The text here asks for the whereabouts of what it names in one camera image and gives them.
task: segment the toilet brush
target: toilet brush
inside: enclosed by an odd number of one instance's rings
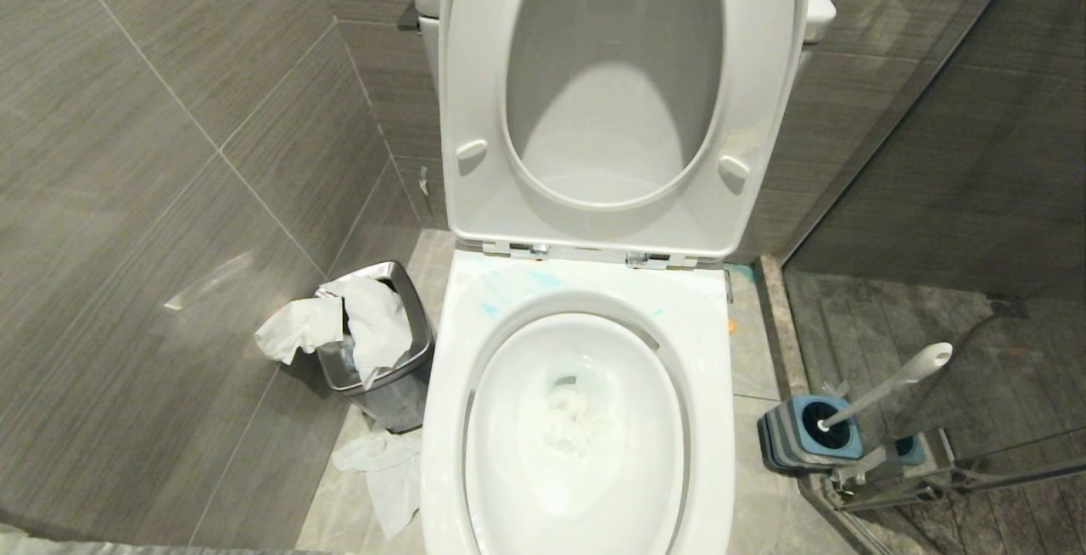
[[[863,455],[857,413],[894,392],[930,377],[950,361],[950,343],[929,345],[893,377],[849,404],[844,399],[800,394],[792,396],[758,420],[762,461],[783,474],[819,471],[854,464]]]

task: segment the white toilet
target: white toilet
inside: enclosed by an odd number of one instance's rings
[[[721,265],[807,0],[440,2],[460,245],[425,417],[428,555],[722,555]]]

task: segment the floor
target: floor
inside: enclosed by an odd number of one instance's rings
[[[407,265],[434,324],[441,316],[454,242],[447,231],[424,230]],[[804,501],[795,481],[761,466],[755,421],[778,403],[779,394],[753,273],[747,267],[729,269],[734,297],[732,388],[737,484],[727,555],[851,554],[853,547]],[[337,447],[367,429],[361,413],[352,408]],[[420,525],[416,515],[407,529],[386,541],[372,515],[364,475],[340,472],[329,463],[296,547],[359,555],[425,555]]]
[[[977,292],[801,272],[785,279],[818,393],[846,382],[854,392],[867,391],[927,343],[959,344],[936,377],[860,415],[868,446],[887,434],[943,427],[959,458],[999,475],[1086,455],[1081,305],[1028,301],[1028,319],[982,323],[993,311]],[[894,524],[891,512],[859,517]],[[1086,552],[1086,476],[954,495],[895,513],[946,555]]]

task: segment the tissue paper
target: tissue paper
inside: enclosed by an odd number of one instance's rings
[[[254,335],[268,360],[290,364],[299,348],[312,354],[324,343],[343,339],[343,304],[340,299],[290,301]]]
[[[336,468],[366,472],[369,501],[386,540],[411,524],[419,504],[419,451],[422,432],[392,436],[374,430],[332,454]]]
[[[354,339],[354,366],[366,388],[377,369],[395,366],[411,349],[411,324],[403,300],[380,281],[369,277],[350,277],[320,287],[343,298],[348,329]]]

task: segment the toilet seat hinge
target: toilet seat hinge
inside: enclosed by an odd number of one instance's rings
[[[627,252],[626,266],[633,269],[691,269],[697,267],[697,258],[685,254]]]
[[[482,252],[484,254],[496,254],[497,256],[509,256],[512,258],[545,261],[547,260],[550,249],[545,242],[483,241]]]

